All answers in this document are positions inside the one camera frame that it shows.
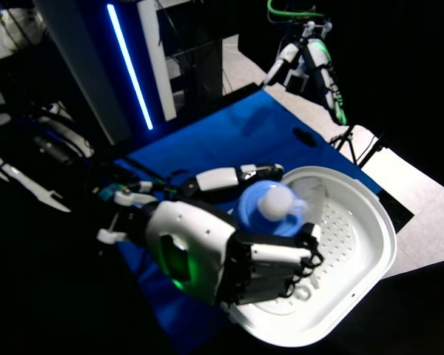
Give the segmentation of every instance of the perforated basket bottom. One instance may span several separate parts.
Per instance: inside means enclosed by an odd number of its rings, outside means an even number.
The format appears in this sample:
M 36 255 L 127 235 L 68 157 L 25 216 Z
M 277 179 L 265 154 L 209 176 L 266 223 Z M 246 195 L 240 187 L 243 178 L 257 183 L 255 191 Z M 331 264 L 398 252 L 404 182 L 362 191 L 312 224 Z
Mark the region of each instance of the perforated basket bottom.
M 339 277 L 355 255 L 358 239 L 355 226 L 358 226 L 358 223 L 349 210 L 333 200 L 326 200 L 319 243 L 319 252 L 324 256 L 324 261 L 314 272 L 320 288 L 329 287 L 329 280 Z M 298 287 L 307 283 L 310 283 L 310 280 L 303 279 Z M 312 297 L 316 297 L 315 290 L 312 292 Z M 289 298 L 259 302 L 255 306 L 270 314 L 287 315 L 296 312 L 305 302 L 295 292 Z

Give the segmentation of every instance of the blue led light strip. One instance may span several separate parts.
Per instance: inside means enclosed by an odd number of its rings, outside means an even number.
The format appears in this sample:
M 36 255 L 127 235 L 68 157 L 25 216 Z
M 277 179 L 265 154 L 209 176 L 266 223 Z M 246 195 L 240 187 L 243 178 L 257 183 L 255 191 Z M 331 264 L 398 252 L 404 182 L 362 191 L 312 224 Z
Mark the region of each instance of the blue led light strip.
M 117 36 L 118 45 L 120 46 L 121 54 L 124 57 L 128 74 L 130 75 L 130 79 L 132 79 L 133 89 L 135 90 L 138 103 L 140 104 L 141 111 L 143 112 L 143 117 L 145 118 L 148 129 L 153 129 L 153 123 L 149 118 L 147 105 L 145 104 L 145 100 L 143 99 L 140 83 L 138 83 L 138 79 L 136 78 L 135 69 L 133 69 L 132 59 L 130 58 L 130 54 L 128 53 L 124 34 L 121 32 L 120 22 L 118 21 L 115 7 L 111 4 L 107 4 L 107 11 L 109 12 L 110 21 L 112 22 L 113 30 L 115 31 L 115 35 Z

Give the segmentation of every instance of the blue bottle lid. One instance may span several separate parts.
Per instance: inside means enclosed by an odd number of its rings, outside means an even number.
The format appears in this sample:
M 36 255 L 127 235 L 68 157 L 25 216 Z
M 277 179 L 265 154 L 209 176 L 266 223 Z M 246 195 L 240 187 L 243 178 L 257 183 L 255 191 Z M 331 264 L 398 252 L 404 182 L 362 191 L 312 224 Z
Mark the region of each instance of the blue bottle lid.
M 259 181 L 240 196 L 235 214 L 244 231 L 293 237 L 303 224 L 303 215 L 292 213 L 294 202 L 300 199 L 288 186 L 275 181 Z

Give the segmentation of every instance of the tile floor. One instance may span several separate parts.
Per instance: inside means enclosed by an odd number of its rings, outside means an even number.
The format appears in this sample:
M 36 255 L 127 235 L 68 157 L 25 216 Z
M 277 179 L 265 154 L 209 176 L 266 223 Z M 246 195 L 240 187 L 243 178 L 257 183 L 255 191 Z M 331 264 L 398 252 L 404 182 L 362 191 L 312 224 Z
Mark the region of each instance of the tile floor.
M 238 52 L 238 37 L 223 42 L 223 67 L 233 89 L 263 80 L 264 72 Z M 345 131 L 334 124 L 320 106 L 284 91 L 281 85 L 266 91 L 302 122 L 319 132 L 326 140 Z M 354 129 L 354 146 L 362 152 L 373 138 L 367 129 Z M 350 158 L 347 146 L 341 151 Z M 390 175 L 385 169 L 395 171 Z M 386 276 L 400 274 L 444 260 L 444 188 L 406 163 L 389 149 L 378 152 L 363 171 L 415 214 L 398 233 L 398 254 Z

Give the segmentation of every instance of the blue tablecloth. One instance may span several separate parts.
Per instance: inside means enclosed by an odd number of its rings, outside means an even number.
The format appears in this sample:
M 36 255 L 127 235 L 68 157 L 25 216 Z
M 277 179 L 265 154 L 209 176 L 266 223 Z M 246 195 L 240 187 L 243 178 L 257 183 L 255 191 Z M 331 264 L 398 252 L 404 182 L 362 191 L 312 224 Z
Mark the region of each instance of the blue tablecloth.
M 292 132 L 295 127 L 310 132 L 317 146 L 301 143 Z M 370 177 L 264 91 L 129 156 L 163 176 L 177 169 L 195 175 L 207 169 L 248 163 L 280 163 L 286 171 L 299 166 L 326 166 L 362 181 L 375 194 L 381 191 Z M 119 163 L 131 169 L 125 162 Z M 233 204 L 221 208 L 228 209 Z M 177 289 L 144 249 L 131 243 L 121 243 L 119 247 L 177 353 L 195 350 L 228 324 L 218 308 L 204 305 Z

